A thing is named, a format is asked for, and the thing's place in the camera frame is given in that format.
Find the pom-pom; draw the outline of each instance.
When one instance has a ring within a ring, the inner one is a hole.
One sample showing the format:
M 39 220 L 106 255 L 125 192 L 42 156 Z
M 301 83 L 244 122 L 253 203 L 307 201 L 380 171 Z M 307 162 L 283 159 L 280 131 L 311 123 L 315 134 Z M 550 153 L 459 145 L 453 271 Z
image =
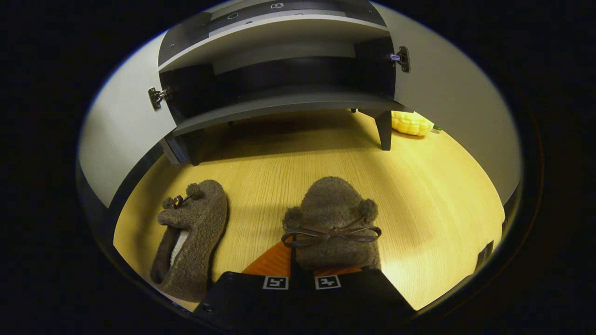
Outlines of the pom-pom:
M 201 188 L 196 183 L 192 183 L 187 187 L 187 196 L 196 199 L 201 196 Z
M 293 207 L 288 209 L 283 220 L 283 227 L 285 231 L 298 229 L 302 222 L 302 209 L 300 207 Z
M 378 209 L 377 204 L 371 199 L 360 201 L 358 204 L 358 213 L 364 216 L 364 221 L 370 223 L 377 218 Z
M 164 209 L 171 209 L 174 205 L 174 199 L 172 197 L 167 197 L 162 201 L 162 207 Z

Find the cabinet leg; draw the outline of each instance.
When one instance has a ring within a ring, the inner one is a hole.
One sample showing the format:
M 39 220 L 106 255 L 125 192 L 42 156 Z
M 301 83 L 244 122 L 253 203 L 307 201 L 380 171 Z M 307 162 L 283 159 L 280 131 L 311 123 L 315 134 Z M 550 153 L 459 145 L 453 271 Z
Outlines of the cabinet leg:
M 165 137 L 159 141 L 159 144 L 170 163 L 180 164 L 189 161 L 188 149 L 182 138 Z
M 381 112 L 375 118 L 378 136 L 381 139 L 381 149 L 391 150 L 391 111 Z

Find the orange surface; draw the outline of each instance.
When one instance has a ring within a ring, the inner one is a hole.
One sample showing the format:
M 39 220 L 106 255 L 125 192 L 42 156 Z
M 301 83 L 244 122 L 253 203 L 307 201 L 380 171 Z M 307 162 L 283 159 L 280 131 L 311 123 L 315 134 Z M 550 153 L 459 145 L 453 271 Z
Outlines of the orange surface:
M 252 262 L 243 274 L 249 275 L 270 275 L 276 277 L 290 277 L 292 249 L 282 242 L 272 246 L 264 254 Z M 322 269 L 314 271 L 314 277 L 325 275 L 342 275 L 361 271 L 360 268 Z

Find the slipper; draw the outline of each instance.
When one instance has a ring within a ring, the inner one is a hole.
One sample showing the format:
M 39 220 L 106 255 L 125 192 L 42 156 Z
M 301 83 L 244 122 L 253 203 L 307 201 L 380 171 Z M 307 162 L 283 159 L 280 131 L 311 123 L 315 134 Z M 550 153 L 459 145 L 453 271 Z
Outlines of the slipper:
M 300 207 L 285 213 L 282 242 L 296 248 L 296 262 L 306 270 L 380 269 L 381 229 L 371 226 L 377 214 L 374 201 L 363 200 L 348 182 L 325 177 L 308 189 Z
M 198 302 L 210 283 L 210 259 L 223 236 L 228 199 L 219 183 L 205 180 L 190 184 L 187 196 L 167 198 L 157 222 L 166 225 L 151 280 L 162 292 L 178 299 Z

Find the cabinet door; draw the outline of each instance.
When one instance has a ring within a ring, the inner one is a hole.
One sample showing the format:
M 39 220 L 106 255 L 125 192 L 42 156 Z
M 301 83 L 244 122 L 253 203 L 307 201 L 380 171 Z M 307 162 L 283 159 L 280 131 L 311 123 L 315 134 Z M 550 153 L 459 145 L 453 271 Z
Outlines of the cabinet door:
M 79 161 L 106 206 L 135 164 L 176 124 L 167 104 L 153 110 L 147 91 L 162 87 L 157 57 L 165 33 L 130 56 L 91 105 L 79 139 Z

